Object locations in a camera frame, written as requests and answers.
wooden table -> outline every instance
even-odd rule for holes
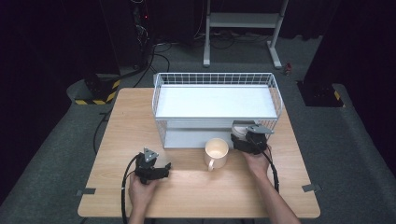
[[[226,165],[208,172],[203,149],[163,149],[151,111],[152,93],[152,88],[120,90],[86,186],[95,193],[82,196],[79,215],[121,217],[123,174],[129,161],[148,147],[160,154],[155,167],[172,162],[172,169],[158,186],[147,217],[268,217],[239,151],[230,150]],[[280,194],[297,217],[318,217],[315,193],[302,189],[311,183],[286,109],[275,132],[269,144]],[[271,169],[268,174],[272,179]]]

human hand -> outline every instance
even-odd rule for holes
[[[149,206],[152,196],[154,195],[154,191],[158,185],[158,182],[159,180],[152,180],[147,185],[144,185],[140,182],[138,176],[136,176],[134,173],[131,174],[129,197],[131,199],[133,210],[146,213],[146,209]]]
[[[270,151],[268,148],[264,150],[264,153],[270,158]],[[247,167],[251,173],[253,173],[256,177],[267,176],[267,171],[270,163],[267,158],[262,155],[262,153],[258,155],[253,155],[242,152],[242,154],[247,161]]]

dark background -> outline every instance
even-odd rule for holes
[[[206,1],[148,2],[153,33],[191,42],[199,27],[202,3]],[[213,10],[220,11],[256,12],[262,8],[270,12],[278,11],[280,6],[276,0],[248,0],[242,5],[231,1],[213,2]],[[78,59],[84,61],[90,49],[79,54],[75,48],[77,40],[69,33],[65,3],[70,1],[0,3],[1,202],[70,106],[66,95],[68,86],[84,78]],[[367,132],[393,173],[396,159],[394,9],[390,0],[291,0],[280,32],[280,36],[286,38],[302,35],[309,39],[324,35],[306,80],[325,80],[346,86]],[[92,14],[101,17],[98,11],[87,12]],[[106,38],[108,31],[102,33]],[[133,45],[131,41],[119,44]],[[93,68],[96,62],[84,64],[96,73]],[[120,65],[113,61],[109,66]]]

white wire rack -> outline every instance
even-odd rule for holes
[[[152,111],[164,148],[204,147],[213,137],[230,145],[234,120],[273,130],[283,108],[271,73],[159,73],[154,85]]]

white cup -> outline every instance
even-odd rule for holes
[[[228,154],[228,144],[221,138],[212,138],[205,145],[205,163],[207,170],[220,168],[225,165]]]

